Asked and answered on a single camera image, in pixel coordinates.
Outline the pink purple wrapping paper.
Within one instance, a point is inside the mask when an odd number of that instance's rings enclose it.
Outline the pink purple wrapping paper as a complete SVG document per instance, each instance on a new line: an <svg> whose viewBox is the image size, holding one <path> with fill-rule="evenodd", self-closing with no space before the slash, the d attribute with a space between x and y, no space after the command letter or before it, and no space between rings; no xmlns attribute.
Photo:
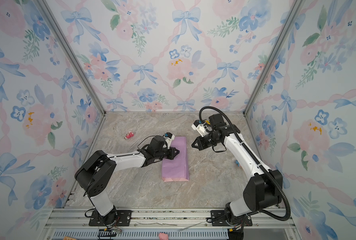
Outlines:
<svg viewBox="0 0 356 240"><path fill-rule="evenodd" d="M187 182L190 177L186 137L175 137L171 143L172 148L180 153L173 160L163 159L162 179L164 182Z"/></svg>

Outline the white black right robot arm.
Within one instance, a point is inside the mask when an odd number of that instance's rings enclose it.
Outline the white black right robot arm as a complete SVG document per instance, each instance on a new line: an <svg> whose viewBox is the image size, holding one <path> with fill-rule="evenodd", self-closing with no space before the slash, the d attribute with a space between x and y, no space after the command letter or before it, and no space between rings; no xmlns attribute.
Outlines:
<svg viewBox="0 0 356 240"><path fill-rule="evenodd" d="M263 213L279 221L287 221L291 212L283 192L283 176L272 171L247 145L236 126L221 124L208 131L205 124L195 121L192 129L200 136L192 147L200 151L222 144L236 158L249 181L238 200L225 206L225 221L231 226L241 225L246 218Z"/></svg>

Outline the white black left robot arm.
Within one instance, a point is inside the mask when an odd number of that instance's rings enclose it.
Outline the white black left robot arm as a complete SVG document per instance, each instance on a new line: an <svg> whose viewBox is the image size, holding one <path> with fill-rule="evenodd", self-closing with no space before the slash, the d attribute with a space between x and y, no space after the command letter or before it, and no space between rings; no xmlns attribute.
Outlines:
<svg viewBox="0 0 356 240"><path fill-rule="evenodd" d="M118 211L110 199L106 187L113 173L130 168L143 168L162 160L174 160L180 151L174 147L157 151L139 149L126 154L109 155L102 150L93 153L77 170L75 180L83 188L93 212L90 216L90 227L112 228L115 225L129 226L131 210Z"/></svg>

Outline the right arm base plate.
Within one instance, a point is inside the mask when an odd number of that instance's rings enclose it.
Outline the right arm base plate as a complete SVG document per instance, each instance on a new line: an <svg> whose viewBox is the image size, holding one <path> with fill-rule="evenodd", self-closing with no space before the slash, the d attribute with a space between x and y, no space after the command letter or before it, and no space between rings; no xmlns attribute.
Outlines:
<svg viewBox="0 0 356 240"><path fill-rule="evenodd" d="M207 223L213 227L251 227L253 225L250 216L242 215L235 217L232 213L225 213L224 210L211 210L211 216L207 218Z"/></svg>

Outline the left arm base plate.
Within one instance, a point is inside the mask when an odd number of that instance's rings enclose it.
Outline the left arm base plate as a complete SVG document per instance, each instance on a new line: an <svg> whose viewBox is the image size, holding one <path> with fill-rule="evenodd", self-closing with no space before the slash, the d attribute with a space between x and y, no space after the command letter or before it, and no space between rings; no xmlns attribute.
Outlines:
<svg viewBox="0 0 356 240"><path fill-rule="evenodd" d="M128 227L133 211L112 210L106 216L101 216L97 210L93 210L88 216L90 227Z"/></svg>

